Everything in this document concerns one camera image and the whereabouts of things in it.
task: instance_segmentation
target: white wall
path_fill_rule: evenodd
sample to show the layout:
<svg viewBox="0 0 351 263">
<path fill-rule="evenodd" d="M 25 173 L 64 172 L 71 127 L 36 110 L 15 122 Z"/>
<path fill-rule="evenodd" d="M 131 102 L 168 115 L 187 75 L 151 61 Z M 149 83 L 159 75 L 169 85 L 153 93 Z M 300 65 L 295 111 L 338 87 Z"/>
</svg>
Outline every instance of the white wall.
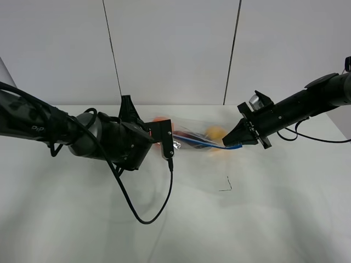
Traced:
<svg viewBox="0 0 351 263">
<path fill-rule="evenodd" d="M 136 104 L 221 104 L 238 0 L 106 0 L 122 92 Z M 227 104 L 274 101 L 330 72 L 349 45 L 349 0 L 243 0 Z M 102 2 L 3 0 L 0 57 L 52 104 L 118 104 Z M 0 63 L 0 81 L 12 83 Z M 350 107 L 329 113 L 351 138 Z"/>
<path fill-rule="evenodd" d="M 0 57 L 51 104 L 120 102 L 102 1 L 2 0 Z"/>
<path fill-rule="evenodd" d="M 122 92 L 136 104 L 223 103 L 239 0 L 106 0 Z"/>
<path fill-rule="evenodd" d="M 351 55 L 350 0 L 243 0 L 227 103 L 255 89 L 278 102 L 343 70 Z"/>
</svg>

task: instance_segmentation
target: transparent plastic bag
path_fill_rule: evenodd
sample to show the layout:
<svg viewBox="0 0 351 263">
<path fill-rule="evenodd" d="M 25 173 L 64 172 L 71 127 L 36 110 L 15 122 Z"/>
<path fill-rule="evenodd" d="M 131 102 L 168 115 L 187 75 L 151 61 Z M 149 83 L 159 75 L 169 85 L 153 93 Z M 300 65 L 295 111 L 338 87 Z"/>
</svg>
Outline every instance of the transparent plastic bag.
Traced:
<svg viewBox="0 0 351 263">
<path fill-rule="evenodd" d="M 242 145 L 225 147 L 222 138 L 228 134 L 228 125 L 216 125 L 210 122 L 189 120 L 177 117 L 155 117 L 153 121 L 172 120 L 173 146 L 177 150 L 234 150 Z"/>
</svg>

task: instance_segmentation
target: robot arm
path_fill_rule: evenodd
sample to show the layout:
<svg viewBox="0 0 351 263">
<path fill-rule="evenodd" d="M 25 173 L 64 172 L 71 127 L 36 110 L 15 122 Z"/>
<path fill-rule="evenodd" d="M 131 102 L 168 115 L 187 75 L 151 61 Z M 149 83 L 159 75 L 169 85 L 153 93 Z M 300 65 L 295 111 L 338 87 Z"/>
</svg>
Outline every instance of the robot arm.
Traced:
<svg viewBox="0 0 351 263">
<path fill-rule="evenodd" d="M 75 118 L 0 82 L 0 135 L 41 141 L 48 146 L 58 143 L 60 148 L 67 145 L 74 155 L 104 159 L 77 121 L 95 136 L 111 161 L 125 170 L 138 169 L 151 145 L 156 142 L 162 143 L 165 159 L 173 157 L 173 141 L 169 135 L 172 132 L 171 121 L 144 123 L 129 95 L 122 97 L 118 118 L 97 113 L 92 108 Z"/>
<path fill-rule="evenodd" d="M 258 91 L 255 93 L 250 100 L 253 111 L 245 102 L 238 106 L 243 118 L 223 138 L 225 146 L 255 145 L 260 141 L 267 149 L 271 147 L 267 136 L 308 117 L 350 105 L 351 73 L 333 73 L 321 77 L 277 104 L 264 94 Z"/>
</svg>

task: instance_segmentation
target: black wire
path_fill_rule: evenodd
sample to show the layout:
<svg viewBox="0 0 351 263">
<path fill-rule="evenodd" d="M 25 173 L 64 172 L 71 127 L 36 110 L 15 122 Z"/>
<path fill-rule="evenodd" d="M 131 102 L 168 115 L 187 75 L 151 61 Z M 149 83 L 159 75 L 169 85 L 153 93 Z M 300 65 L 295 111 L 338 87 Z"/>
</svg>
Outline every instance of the black wire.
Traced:
<svg viewBox="0 0 351 263">
<path fill-rule="evenodd" d="M 303 119 L 303 120 L 301 120 L 301 121 L 299 121 L 299 122 L 296 123 L 296 125 L 295 125 L 295 131 L 296 131 L 296 132 L 297 132 L 297 128 L 300 126 L 300 124 L 301 124 L 302 122 L 306 121 L 307 119 L 309 119 L 309 118 Z M 285 140 L 285 141 L 295 141 L 295 140 L 297 139 L 297 137 L 298 137 L 298 134 L 296 134 L 296 137 L 295 137 L 295 138 L 289 139 L 289 138 L 286 138 L 286 137 L 282 136 L 282 135 L 279 133 L 279 131 L 277 131 L 276 133 L 277 133 L 277 135 L 278 135 L 279 137 L 281 137 L 281 138 L 282 138 L 283 140 Z"/>
<path fill-rule="evenodd" d="M 30 104 L 33 105 L 33 107 L 38 111 L 38 114 L 42 117 L 43 119 L 43 122 L 45 125 L 48 125 L 49 124 L 49 119 L 47 117 L 47 115 L 45 114 L 43 108 L 41 108 L 41 106 L 46 106 L 46 107 L 52 107 L 51 105 L 45 103 L 44 101 L 41 101 L 39 99 L 37 99 L 36 97 L 20 90 L 20 89 L 16 89 L 14 87 L 11 87 L 10 85 L 7 85 L 5 83 L 1 83 L 0 82 L 0 90 L 6 90 L 8 92 L 11 92 L 11 93 L 14 93 L 14 94 L 17 94 L 17 95 L 20 95 L 22 96 L 25 100 L 27 100 Z M 86 112 L 90 112 L 90 111 L 93 111 L 93 118 L 94 121 L 95 121 L 95 118 L 97 116 L 97 111 L 96 109 L 94 108 L 89 108 L 86 110 Z M 163 212 L 163 210 L 165 209 L 167 203 L 168 203 L 168 200 L 169 200 L 169 197 L 171 196 L 171 192 L 172 192 L 172 186 L 173 186 L 173 160 L 172 159 L 169 159 L 168 160 L 168 167 L 169 167 L 169 171 L 171 172 L 171 181 L 169 183 L 169 191 L 168 191 L 168 195 L 166 197 L 166 200 L 165 202 L 163 203 L 160 211 L 156 214 L 156 216 L 151 219 L 150 221 L 144 221 L 140 218 L 140 216 L 138 215 L 137 211 L 135 210 L 134 206 L 133 206 L 133 203 L 120 179 L 120 176 L 122 175 L 122 173 L 124 172 L 124 169 L 119 169 L 118 167 L 114 167 L 111 159 L 107 156 L 104 148 L 102 147 L 102 145 L 100 144 L 100 142 L 96 139 L 96 137 L 89 131 L 89 125 L 92 125 L 93 122 L 92 122 L 92 119 L 89 121 L 88 125 L 87 126 L 84 126 L 82 123 L 80 123 L 76 117 L 73 117 L 73 116 L 69 116 L 67 115 L 68 117 L 68 120 L 74 122 L 79 128 L 81 128 L 83 130 L 84 133 L 86 133 L 92 140 L 93 142 L 96 144 L 96 146 L 99 148 L 101 154 L 104 156 L 107 164 L 109 165 L 112 173 L 114 174 L 116 180 L 117 180 L 117 183 L 118 185 L 120 186 L 121 190 L 122 190 L 122 193 L 129 205 L 129 208 L 131 209 L 133 215 L 135 216 L 135 218 L 142 224 L 144 225 L 149 225 L 149 224 L 152 224 L 153 222 L 156 221 L 156 219 L 161 215 L 161 213 Z M 51 127 L 50 125 L 47 126 L 47 133 L 49 135 L 49 132 L 51 131 Z M 53 157 L 55 157 L 58 152 L 62 149 L 63 145 L 59 145 L 57 149 L 54 149 L 54 143 L 55 141 L 52 141 L 52 138 L 49 136 L 49 148 L 50 148 L 50 152 L 52 154 Z"/>
<path fill-rule="evenodd" d="M 289 128 L 285 128 L 286 130 L 288 130 L 288 131 L 290 131 L 290 132 L 296 134 L 296 137 L 295 137 L 294 139 L 285 138 L 285 137 L 283 137 L 283 136 L 279 133 L 279 131 L 277 131 L 278 136 L 281 137 L 283 140 L 286 140 L 286 141 L 295 141 L 295 140 L 297 139 L 298 136 L 301 136 L 301 137 L 305 137 L 305 138 L 307 138 L 307 139 L 311 139 L 311 140 L 314 140 L 314 141 L 327 142 L 327 143 L 329 143 L 329 144 L 345 144 L 346 142 L 351 142 L 351 139 L 349 139 L 349 140 L 344 140 L 344 141 L 329 141 L 329 140 L 318 139 L 318 138 L 314 138 L 314 137 L 311 137 L 311 136 L 307 136 L 307 135 L 298 133 L 298 132 L 297 132 L 297 128 L 299 127 L 299 125 L 300 125 L 302 122 L 306 121 L 307 119 L 309 119 L 309 118 L 303 119 L 302 121 L 299 121 L 298 123 L 296 123 L 296 125 L 295 125 L 295 131 L 293 131 L 293 130 L 291 130 L 291 129 L 289 129 Z"/>
<path fill-rule="evenodd" d="M 156 221 L 156 219 L 161 215 L 161 213 L 163 212 L 164 208 L 166 207 L 166 204 L 169 200 L 169 197 L 171 196 L 171 192 L 172 192 L 172 186 L 173 186 L 173 160 L 172 159 L 169 159 L 168 160 L 168 167 L 169 167 L 169 171 L 171 172 L 171 182 L 169 183 L 169 190 L 168 190 L 168 195 L 166 197 L 166 200 L 165 202 L 163 203 L 160 211 L 158 211 L 158 213 L 156 214 L 156 216 L 151 219 L 150 221 L 144 221 L 140 218 L 140 216 L 138 215 L 137 211 L 135 210 L 134 206 L 133 206 L 133 203 L 131 201 L 131 199 L 129 198 L 129 195 L 120 179 L 120 176 L 121 174 L 124 172 L 124 169 L 120 169 L 118 171 L 118 169 L 116 169 L 114 167 L 114 164 L 112 163 L 112 161 L 109 159 L 109 157 L 107 156 L 104 148 L 102 147 L 102 145 L 100 144 L 100 142 L 96 139 L 96 137 L 83 125 L 81 124 L 79 121 L 75 120 L 75 119 L 72 119 L 93 141 L 94 143 L 96 144 L 96 146 L 99 148 L 99 150 L 101 151 L 101 154 L 104 156 L 107 164 L 109 165 L 112 173 L 114 174 L 115 178 L 116 178 L 116 181 L 118 183 L 118 185 L 120 186 L 121 190 L 122 190 L 122 193 L 129 205 L 129 208 L 131 209 L 133 215 L 135 216 L 135 218 L 140 222 L 142 223 L 143 225 L 149 225 L 149 224 L 152 224 L 153 222 Z"/>
<path fill-rule="evenodd" d="M 86 128 L 89 129 L 96 121 L 97 119 L 97 116 L 98 116 L 98 111 L 96 110 L 96 108 L 89 108 L 87 109 L 86 111 L 84 111 L 84 113 L 86 112 L 93 112 L 93 117 L 90 119 L 90 121 L 88 122 L 88 124 L 86 125 Z M 82 134 L 78 134 L 76 136 L 75 139 L 73 139 L 69 144 L 67 144 L 68 146 L 69 145 L 73 145 L 77 142 L 77 140 L 82 136 Z"/>
</svg>

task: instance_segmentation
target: white table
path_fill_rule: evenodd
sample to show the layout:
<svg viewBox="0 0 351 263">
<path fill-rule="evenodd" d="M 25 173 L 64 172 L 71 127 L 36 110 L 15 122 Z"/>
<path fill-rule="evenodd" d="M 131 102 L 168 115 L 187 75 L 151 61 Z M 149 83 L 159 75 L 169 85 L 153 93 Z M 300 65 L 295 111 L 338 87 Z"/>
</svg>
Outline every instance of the white table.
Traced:
<svg viewBox="0 0 351 263">
<path fill-rule="evenodd" d="M 77 115 L 87 106 L 60 106 Z M 118 106 L 96 106 L 118 115 Z M 235 106 L 138 106 L 218 124 Z M 343 140 L 327 115 L 300 131 Z M 272 148 L 182 152 L 174 187 L 152 225 L 136 222 L 107 164 L 44 144 L 0 138 L 0 262 L 347 262 L 351 259 L 351 145 L 269 137 Z M 228 179 L 233 187 L 229 188 Z M 167 163 L 153 148 L 122 180 L 143 219 L 168 190 Z"/>
</svg>

